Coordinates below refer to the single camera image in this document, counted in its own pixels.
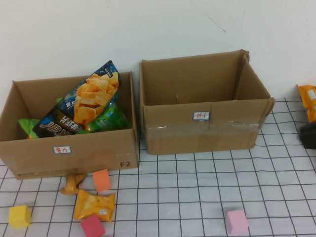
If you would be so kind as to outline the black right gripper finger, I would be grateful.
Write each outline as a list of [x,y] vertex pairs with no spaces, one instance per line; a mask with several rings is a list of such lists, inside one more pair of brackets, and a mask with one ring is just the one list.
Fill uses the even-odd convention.
[[299,138],[306,149],[316,148],[316,124],[308,123],[300,127]]

